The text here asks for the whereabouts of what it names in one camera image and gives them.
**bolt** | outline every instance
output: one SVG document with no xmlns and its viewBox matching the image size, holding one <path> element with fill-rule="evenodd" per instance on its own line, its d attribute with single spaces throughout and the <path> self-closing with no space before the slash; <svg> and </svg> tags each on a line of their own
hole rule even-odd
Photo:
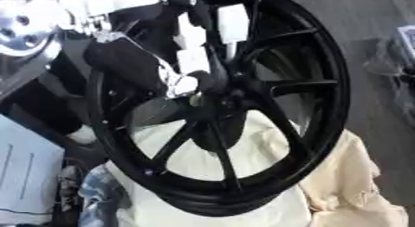
<svg viewBox="0 0 415 227">
<path fill-rule="evenodd" d="M 3 34 L 7 38 L 14 38 L 16 36 L 16 34 L 12 30 L 5 29 L 5 28 L 1 29 L 0 33 Z"/>
<path fill-rule="evenodd" d="M 29 18 L 27 16 L 18 16 L 17 20 L 19 23 L 21 23 L 22 25 L 28 25 L 31 21 L 29 20 Z"/>
<path fill-rule="evenodd" d="M 24 37 L 24 41 L 26 42 L 26 45 L 27 46 L 32 47 L 32 46 L 35 46 L 36 45 L 36 43 L 37 43 L 37 37 L 34 36 L 34 35 L 26 35 Z"/>
<path fill-rule="evenodd" d="M 145 170 L 145 175 L 153 176 L 154 172 L 152 170 Z"/>
</svg>

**paper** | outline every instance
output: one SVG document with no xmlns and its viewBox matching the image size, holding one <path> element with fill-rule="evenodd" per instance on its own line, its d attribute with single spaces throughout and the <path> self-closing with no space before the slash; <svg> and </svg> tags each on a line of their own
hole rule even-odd
<svg viewBox="0 0 415 227">
<path fill-rule="evenodd" d="M 64 150 L 0 115 L 0 224 L 52 219 Z"/>
</svg>

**metal arm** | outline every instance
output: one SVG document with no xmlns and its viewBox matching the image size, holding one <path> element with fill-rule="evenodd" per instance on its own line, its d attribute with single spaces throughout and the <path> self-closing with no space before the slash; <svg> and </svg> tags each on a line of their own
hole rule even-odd
<svg viewBox="0 0 415 227">
<path fill-rule="evenodd" d="M 163 1 L 167 0 L 0 0 L 0 79 L 3 79 L 0 101 L 48 69 L 61 51 L 60 32 L 76 31 L 96 39 L 110 38 L 113 32 L 108 14 L 161 5 Z M 156 72 L 168 87 L 167 97 L 196 89 L 193 78 L 175 73 L 167 62 L 151 56 L 161 65 Z M 36 69 L 27 69 L 29 64 L 34 64 Z"/>
</svg>

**white plastic part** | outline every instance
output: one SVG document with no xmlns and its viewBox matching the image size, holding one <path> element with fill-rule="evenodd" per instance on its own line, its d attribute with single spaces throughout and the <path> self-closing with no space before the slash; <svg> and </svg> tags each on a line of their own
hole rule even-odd
<svg viewBox="0 0 415 227">
<path fill-rule="evenodd" d="M 198 81 L 194 77 L 184 76 L 174 86 L 176 96 L 189 95 L 197 89 Z"/>
<path fill-rule="evenodd" d="M 179 16 L 179 35 L 174 36 L 174 41 L 184 50 L 196 48 L 206 42 L 206 31 L 194 26 L 184 12 Z"/>
<path fill-rule="evenodd" d="M 245 41 L 249 32 L 249 17 L 243 4 L 223 6 L 218 9 L 220 39 L 226 44 L 226 59 L 231 61 L 237 43 Z"/>
<path fill-rule="evenodd" d="M 228 43 L 226 44 L 226 61 L 231 61 L 236 56 L 236 51 L 238 50 L 238 43 Z"/>
<path fill-rule="evenodd" d="M 181 74 L 188 75 L 195 71 L 210 73 L 208 55 L 204 46 L 177 52 Z"/>
<path fill-rule="evenodd" d="M 58 0 L 59 4 L 65 8 L 74 22 L 71 27 L 64 30 L 75 30 L 79 33 L 91 35 L 96 32 L 94 24 L 89 24 L 90 19 L 100 19 L 109 13 L 126 8 L 137 6 L 149 6 L 159 3 L 161 0 Z M 105 20 L 95 20 L 98 24 L 105 27 L 103 30 L 111 29 Z"/>
</svg>

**crumpled cloth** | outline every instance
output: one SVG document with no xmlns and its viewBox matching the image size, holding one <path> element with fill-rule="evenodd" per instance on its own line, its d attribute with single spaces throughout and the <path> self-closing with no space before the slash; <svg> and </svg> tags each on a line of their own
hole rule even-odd
<svg viewBox="0 0 415 227">
<path fill-rule="evenodd" d="M 105 165 L 97 166 L 88 173 L 78 194 L 83 198 L 79 226 L 119 226 L 116 213 L 126 192 Z"/>
<path fill-rule="evenodd" d="M 301 183 L 314 212 L 310 227 L 406 227 L 404 208 L 380 195 L 380 170 L 359 137 L 344 131 L 326 160 Z"/>
<path fill-rule="evenodd" d="M 169 132 L 174 132 L 179 128 L 181 124 L 177 122 L 157 126 L 151 132 L 137 132 L 133 139 L 136 143 L 150 148 L 147 152 L 152 153 L 148 156 L 154 155 L 157 151 L 152 149 L 151 146 L 154 142 L 159 143 L 160 137 L 169 137 Z M 245 130 L 243 134 L 243 142 L 239 142 L 239 147 L 231 149 L 231 158 L 234 163 L 234 156 L 237 155 L 233 152 L 242 152 L 246 149 L 245 154 L 249 154 L 254 162 L 263 163 L 265 158 L 269 158 L 269 161 L 274 162 L 275 160 L 281 159 L 288 151 L 288 145 L 281 132 L 276 129 L 273 124 L 262 114 L 258 112 L 249 112 L 247 121 L 245 124 Z M 181 153 L 175 158 L 177 164 L 183 164 L 185 159 L 196 157 L 196 150 L 193 149 L 193 153 Z M 261 155 L 253 155 L 254 150 L 260 150 Z M 193 178 L 207 178 L 213 179 L 210 175 L 210 170 L 220 169 L 220 167 L 213 166 L 208 159 L 208 156 L 202 157 L 202 163 L 204 170 L 197 170 L 198 176 Z M 242 160 L 236 160 L 237 163 L 244 162 Z M 182 169 L 175 167 L 177 172 L 180 174 L 191 175 L 191 170 L 198 169 L 192 165 L 192 167 L 186 169 L 185 166 Z M 250 171 L 257 171 L 257 167 L 242 168 L 237 170 L 238 176 L 245 176 Z M 112 180 L 117 180 L 119 188 L 124 187 L 124 197 L 128 197 L 132 201 L 130 208 L 122 209 L 119 208 L 116 212 L 119 225 L 109 224 L 105 225 L 101 221 L 101 225 L 94 226 L 128 226 L 128 227 L 158 227 L 168 226 L 169 224 L 183 225 L 181 222 L 171 221 L 171 218 L 158 218 L 156 222 L 153 222 L 155 216 L 151 215 L 151 208 L 158 212 L 159 206 L 157 203 L 157 197 L 145 199 L 146 196 L 151 196 L 152 193 L 140 187 L 128 179 L 120 170 L 115 167 L 112 163 L 107 163 L 103 168 L 107 172 L 106 179 L 110 177 Z M 344 131 L 339 142 L 334 148 L 332 154 L 324 160 L 317 169 L 315 169 L 307 178 L 305 178 L 299 186 L 301 187 L 303 195 L 307 197 L 308 208 L 313 212 L 311 220 L 308 220 L 307 224 L 299 222 L 293 225 L 293 227 L 343 227 L 343 226 L 354 226 L 354 227 L 405 227 L 409 225 L 408 214 L 402 207 L 391 205 L 386 199 L 384 199 L 378 191 L 376 184 L 373 179 L 380 175 L 380 171 L 377 166 L 371 161 L 364 144 L 361 140 L 353 133 Z M 167 217 L 171 211 L 180 213 L 178 209 L 170 207 L 166 203 L 162 203 L 166 207 L 165 211 L 161 216 Z M 304 212 L 301 209 L 301 205 L 297 206 L 300 213 Z M 265 215 L 250 216 L 250 219 L 258 220 L 256 224 L 250 226 L 284 226 L 286 224 L 275 225 L 272 222 L 273 216 L 268 213 Z M 191 219 L 193 226 L 203 226 L 206 220 Z M 234 225 L 218 225 L 210 224 L 209 226 L 242 226 L 241 223 L 244 221 L 236 222 Z"/>
</svg>

